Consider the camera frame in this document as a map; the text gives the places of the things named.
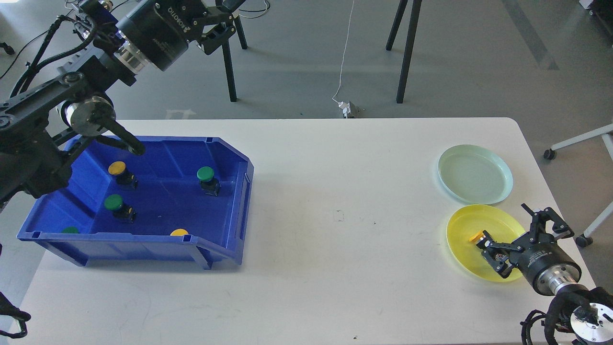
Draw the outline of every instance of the table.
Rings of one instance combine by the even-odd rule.
[[[46,253],[21,305],[40,344],[519,343],[551,297],[465,271],[445,238],[464,204],[436,176],[457,144],[493,150],[515,187],[496,207],[558,209],[509,118],[123,121],[138,135],[219,136],[255,166],[242,266],[93,262]],[[594,283],[572,239],[560,246]],[[543,339],[536,326],[535,341]]]

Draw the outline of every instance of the gray floor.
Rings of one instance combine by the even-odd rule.
[[[166,72],[148,66],[133,87],[114,85],[108,94],[119,118],[340,117],[331,96],[338,87],[352,1],[271,3],[266,16],[243,20],[248,50],[240,49],[236,37],[231,40],[239,102],[228,100],[221,51],[206,56],[191,47]],[[387,52],[384,46],[397,4],[356,1],[337,99],[354,102],[363,117],[513,118],[565,220],[582,232],[613,200],[613,161],[598,138],[560,150],[554,161],[542,154],[556,142],[611,123],[612,42],[595,19],[576,0],[425,1],[405,102],[396,104],[408,12],[395,48]],[[260,0],[248,0],[243,8],[261,6]],[[0,41],[20,48],[59,13],[64,13],[62,0],[0,4]],[[56,51],[76,43],[69,28],[62,30],[52,44]],[[37,44],[32,46],[0,80],[2,97],[33,56]],[[0,70],[9,63],[0,55]],[[54,73],[50,68],[39,81]],[[52,126],[59,128],[57,120]],[[20,197],[5,212],[27,212],[30,204]],[[0,215],[0,241],[14,254],[3,254],[0,273],[13,280],[3,279],[0,290],[19,303],[41,251],[10,239],[18,225],[4,218]],[[612,227],[613,217],[581,252],[596,283],[613,292]]]

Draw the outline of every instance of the chair wheel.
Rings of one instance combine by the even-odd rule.
[[[590,244],[594,243],[594,240],[591,237],[585,237],[584,235],[581,235],[575,239],[575,243],[577,244],[577,246],[585,248]]]
[[[545,153],[543,154],[543,158],[547,160],[553,160],[557,155],[558,153],[556,151],[549,149],[549,150],[545,150]]]

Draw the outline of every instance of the black chair leg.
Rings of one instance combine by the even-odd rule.
[[[398,10],[396,11],[396,17],[394,17],[392,31],[390,31],[389,37],[387,38],[387,45],[385,46],[385,50],[392,50],[394,40],[396,39],[396,34],[398,33],[398,28],[400,27],[400,22],[402,21],[402,15],[405,14],[406,3],[408,1],[409,0],[400,0],[400,3],[398,4]]]
[[[230,102],[236,102],[236,84],[234,84],[234,70],[232,69],[232,55],[230,54],[230,43],[226,42],[222,44],[221,50],[224,53],[224,65],[226,65],[226,79],[228,81]]]
[[[405,56],[402,59],[402,70],[400,71],[400,82],[398,83],[398,93],[396,103],[402,103],[405,99],[406,79],[409,76],[409,66],[413,55],[413,44],[415,43],[415,33],[417,32],[417,20],[422,0],[413,0],[411,9],[411,19],[409,21],[409,33],[406,36]]]
[[[243,30],[243,23],[240,21],[240,16],[236,17],[234,20],[234,26],[236,26],[240,47],[242,49],[247,49],[247,39],[245,38],[245,31]]]

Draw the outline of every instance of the blue plastic bin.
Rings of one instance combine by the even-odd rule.
[[[249,158],[219,138],[139,139],[147,150],[142,156],[91,144],[72,165],[69,186],[37,200],[17,238],[78,266],[90,259],[194,260],[210,269],[225,258],[240,265],[253,178]],[[136,175],[135,190],[122,189],[108,173],[118,160]],[[196,172],[202,166],[215,171],[218,196],[201,189]],[[134,208],[134,223],[104,208],[111,194]],[[62,233],[67,227],[79,233]],[[189,234],[170,236],[177,228]]]

